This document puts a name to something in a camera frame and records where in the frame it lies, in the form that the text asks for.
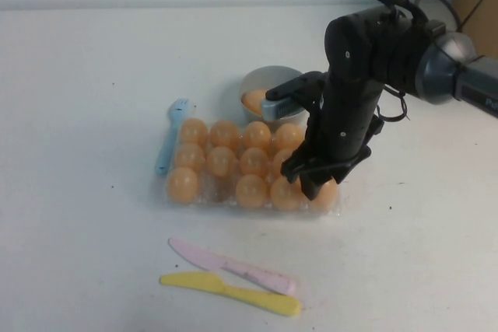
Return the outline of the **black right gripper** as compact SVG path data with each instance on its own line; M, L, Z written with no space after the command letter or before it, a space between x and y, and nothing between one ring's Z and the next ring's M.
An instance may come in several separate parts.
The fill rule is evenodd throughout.
M320 99L311 107L305 139L282 164L289 181L300 178L309 201L334 201L335 182L371 154L367 147L384 85L372 79L348 80L328 73Z

